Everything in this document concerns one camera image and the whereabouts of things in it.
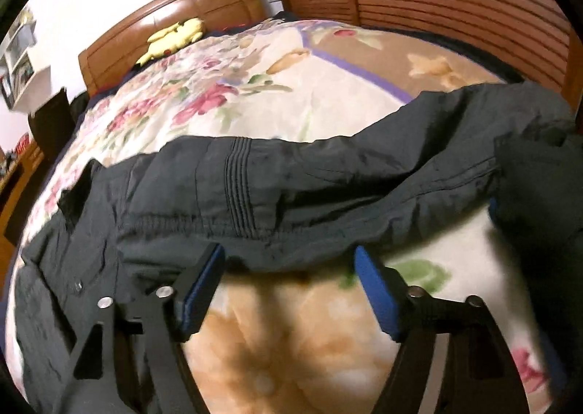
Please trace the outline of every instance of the dark jacket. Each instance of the dark jacket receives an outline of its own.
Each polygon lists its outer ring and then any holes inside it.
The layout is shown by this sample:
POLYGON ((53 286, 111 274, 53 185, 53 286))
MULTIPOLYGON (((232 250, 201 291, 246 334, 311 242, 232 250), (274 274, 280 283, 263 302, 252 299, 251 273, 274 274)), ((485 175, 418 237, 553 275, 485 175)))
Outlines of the dark jacket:
POLYGON ((352 137, 183 137, 108 169, 91 162, 24 249, 16 279, 24 386, 49 412, 88 308, 171 283, 208 241, 251 271, 303 269, 356 243, 442 229, 494 185, 494 141, 573 127, 534 83, 424 92, 352 137))
POLYGON ((549 413, 581 412, 583 137, 511 137, 499 143, 496 157, 501 172, 490 214, 516 250, 543 340, 554 352, 545 355, 561 400, 549 413))

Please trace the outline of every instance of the yellow plush toy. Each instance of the yellow plush toy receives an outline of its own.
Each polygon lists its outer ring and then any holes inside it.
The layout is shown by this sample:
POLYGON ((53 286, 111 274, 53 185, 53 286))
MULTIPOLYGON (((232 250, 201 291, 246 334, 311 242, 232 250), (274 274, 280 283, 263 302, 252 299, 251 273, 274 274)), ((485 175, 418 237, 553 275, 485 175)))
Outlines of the yellow plush toy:
POLYGON ((174 54, 188 43, 198 41, 205 30, 202 19, 192 18, 184 23, 176 23, 161 29, 148 38, 148 52, 138 59, 136 64, 143 66, 150 59, 174 54))

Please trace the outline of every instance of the screw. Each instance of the screw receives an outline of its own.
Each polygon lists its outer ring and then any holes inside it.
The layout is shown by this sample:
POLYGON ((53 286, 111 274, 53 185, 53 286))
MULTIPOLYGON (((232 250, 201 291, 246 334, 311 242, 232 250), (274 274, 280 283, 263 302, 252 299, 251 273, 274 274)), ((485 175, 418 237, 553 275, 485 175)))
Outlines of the screw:
POLYGON ((97 301, 97 306, 100 309, 106 309, 110 305, 113 304, 113 299, 110 297, 102 297, 99 301, 97 301))
POLYGON ((409 289, 407 290, 407 294, 409 295, 409 297, 423 297, 427 295, 427 292, 425 291, 425 289, 421 288, 420 286, 409 286, 409 289))
POLYGON ((484 301, 478 296, 469 296, 466 299, 466 302, 473 307, 482 307, 484 305, 484 301))
POLYGON ((156 289, 156 295, 159 298, 164 298, 171 296, 174 293, 174 289, 171 286, 162 286, 161 288, 156 289))

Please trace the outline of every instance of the blanket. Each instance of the blanket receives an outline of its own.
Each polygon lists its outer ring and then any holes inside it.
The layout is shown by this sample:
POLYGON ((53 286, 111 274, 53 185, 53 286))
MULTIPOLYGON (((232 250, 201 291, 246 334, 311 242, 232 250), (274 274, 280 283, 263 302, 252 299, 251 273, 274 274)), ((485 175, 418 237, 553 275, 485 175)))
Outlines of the blanket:
MULTIPOLYGON (((23 242, 50 219, 62 190, 91 158, 112 165, 182 135, 306 142, 352 135, 421 90, 498 81, 419 39, 329 21, 266 22, 208 38, 154 64, 88 112, 34 206, 23 242)), ((407 283, 438 297, 482 296, 511 346, 531 412, 546 407, 528 297, 485 211, 433 241, 382 256, 407 283), (468 255, 471 265, 462 263, 468 255)), ((11 293, 7 362, 22 387, 13 304, 11 293)), ((330 267, 227 276, 184 350, 213 413, 359 413, 378 397, 397 346, 378 329, 354 274, 330 267)))

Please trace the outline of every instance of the wooden cabinet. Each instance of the wooden cabinet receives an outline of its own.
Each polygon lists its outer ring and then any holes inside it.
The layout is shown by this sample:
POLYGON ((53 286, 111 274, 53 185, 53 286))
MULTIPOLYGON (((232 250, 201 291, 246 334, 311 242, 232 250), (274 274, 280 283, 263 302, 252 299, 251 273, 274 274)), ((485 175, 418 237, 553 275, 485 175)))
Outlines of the wooden cabinet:
POLYGON ((0 180, 0 288, 47 171, 43 152, 32 141, 0 180))

